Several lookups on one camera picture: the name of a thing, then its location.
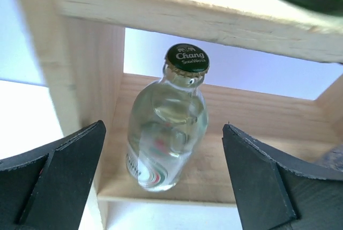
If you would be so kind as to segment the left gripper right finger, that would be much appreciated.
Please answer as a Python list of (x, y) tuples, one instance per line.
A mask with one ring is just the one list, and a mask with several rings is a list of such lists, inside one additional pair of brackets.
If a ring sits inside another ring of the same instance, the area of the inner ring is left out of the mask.
[(243, 229), (342, 229), (342, 172), (226, 124), (223, 150)]

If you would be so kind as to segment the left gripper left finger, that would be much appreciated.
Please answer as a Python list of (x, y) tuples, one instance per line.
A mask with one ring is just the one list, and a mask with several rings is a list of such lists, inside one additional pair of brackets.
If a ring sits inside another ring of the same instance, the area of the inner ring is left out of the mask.
[(78, 229), (102, 152), (99, 120), (1, 160), (1, 229)]

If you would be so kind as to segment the Red Bull can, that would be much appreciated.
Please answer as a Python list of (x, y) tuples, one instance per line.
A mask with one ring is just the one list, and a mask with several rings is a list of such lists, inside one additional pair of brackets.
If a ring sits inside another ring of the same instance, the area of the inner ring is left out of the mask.
[(331, 149), (322, 155), (315, 164), (332, 168), (338, 171), (343, 171), (343, 146), (342, 144)]

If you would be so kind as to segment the clear Chang bottle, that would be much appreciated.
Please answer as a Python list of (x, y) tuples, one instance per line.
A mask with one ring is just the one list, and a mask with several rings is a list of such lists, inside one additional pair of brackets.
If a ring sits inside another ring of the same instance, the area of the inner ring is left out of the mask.
[(209, 67), (202, 49), (175, 44), (166, 52), (162, 78), (137, 95), (129, 117), (126, 168), (144, 190), (174, 187), (204, 138), (208, 111), (199, 87)]

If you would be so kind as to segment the wooden two-tier shelf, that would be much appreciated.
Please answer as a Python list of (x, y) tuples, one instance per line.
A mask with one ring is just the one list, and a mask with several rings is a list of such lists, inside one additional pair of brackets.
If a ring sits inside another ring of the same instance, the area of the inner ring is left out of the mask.
[(65, 135), (97, 120), (108, 129), (82, 218), (105, 229), (110, 201), (236, 205), (223, 150), (231, 124), (314, 163), (342, 143), (342, 78), (315, 101), (204, 85), (210, 125), (172, 190), (150, 193), (124, 165), (129, 108), (151, 78), (123, 71), (126, 28), (315, 61), (342, 61), (342, 18), (281, 0), (20, 0)]

